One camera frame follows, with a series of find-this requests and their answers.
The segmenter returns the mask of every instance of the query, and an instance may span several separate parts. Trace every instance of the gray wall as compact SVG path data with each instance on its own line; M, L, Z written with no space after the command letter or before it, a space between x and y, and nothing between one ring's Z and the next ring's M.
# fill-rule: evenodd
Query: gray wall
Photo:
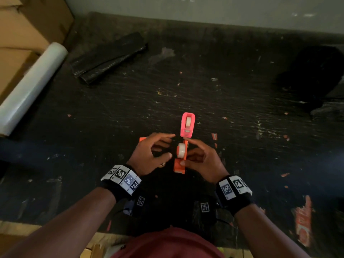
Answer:
M344 0L66 0L90 11L178 21L344 34Z

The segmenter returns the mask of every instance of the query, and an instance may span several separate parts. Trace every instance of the white roll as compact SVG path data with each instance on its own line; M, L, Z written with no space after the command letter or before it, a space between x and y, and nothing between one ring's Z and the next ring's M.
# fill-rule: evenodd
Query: white roll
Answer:
M185 155L185 144L179 143L179 152L178 152L178 158L184 158Z
M54 75L68 51L52 43L0 105L0 134L9 136Z
M191 117L187 117L187 123L185 127L189 127L189 126L191 126Z

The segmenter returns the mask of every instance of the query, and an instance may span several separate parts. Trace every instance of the scratched black surface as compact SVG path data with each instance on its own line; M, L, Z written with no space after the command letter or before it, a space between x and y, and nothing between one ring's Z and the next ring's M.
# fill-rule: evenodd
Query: scratched black surface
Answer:
M134 31L148 42L147 52L92 88L72 76L70 60ZM113 164L126 162L139 137L178 134L187 111L196 115L193 137L214 147L211 133L218 134L228 171L246 181L257 204L295 241L292 209L310 195L315 212L306 250L342 256L333 212L344 196L344 124L313 122L303 104L273 83L303 47L343 42L338 35L97 13L77 19L65 43L67 61L11 137L0 141L1 158L11 163L0 185L0 219L46 223L91 191ZM149 64L163 47L175 56ZM144 186L157 195L211 191L197 174L176 177L168 168L145 178ZM109 215L100 231L110 219L110 232L131 234L132 219L123 214ZM246 247L229 225L217 223L215 231L218 246Z

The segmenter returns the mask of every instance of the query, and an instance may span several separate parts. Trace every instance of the black wristband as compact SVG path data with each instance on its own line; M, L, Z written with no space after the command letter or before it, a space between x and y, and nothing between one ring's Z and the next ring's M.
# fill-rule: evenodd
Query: black wristband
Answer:
M130 165L115 165L101 179L100 186L109 190L119 202L130 198L140 183L141 179Z
M216 196L222 208L232 216L253 203L252 191L238 176L227 176L216 184Z

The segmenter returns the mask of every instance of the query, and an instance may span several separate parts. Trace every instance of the maroon shirt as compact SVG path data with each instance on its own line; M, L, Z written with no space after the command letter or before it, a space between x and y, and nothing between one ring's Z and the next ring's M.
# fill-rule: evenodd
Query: maroon shirt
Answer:
M224 255L199 235L171 227L132 239L126 248L115 253L111 258L134 257L224 258Z

